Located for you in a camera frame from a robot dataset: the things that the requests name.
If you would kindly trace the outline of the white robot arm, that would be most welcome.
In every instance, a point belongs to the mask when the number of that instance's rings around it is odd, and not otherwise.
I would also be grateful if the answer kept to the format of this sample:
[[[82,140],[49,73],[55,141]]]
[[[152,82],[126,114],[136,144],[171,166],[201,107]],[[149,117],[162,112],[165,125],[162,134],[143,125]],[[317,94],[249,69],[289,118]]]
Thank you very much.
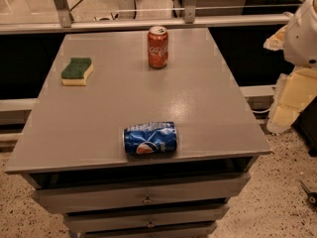
[[[280,134],[317,96],[317,0],[305,0],[288,24],[264,42],[264,48],[282,50],[284,59],[294,65],[290,75],[277,80],[268,113],[267,129]]]

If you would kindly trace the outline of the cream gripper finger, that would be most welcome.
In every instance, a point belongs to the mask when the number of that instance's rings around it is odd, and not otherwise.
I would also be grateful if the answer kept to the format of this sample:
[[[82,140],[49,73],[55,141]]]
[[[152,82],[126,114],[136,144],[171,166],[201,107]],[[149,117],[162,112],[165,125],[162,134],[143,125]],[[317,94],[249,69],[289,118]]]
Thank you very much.
[[[264,48],[271,51],[279,51],[283,49],[284,46],[284,35],[286,27],[281,27],[272,36],[264,42]]]

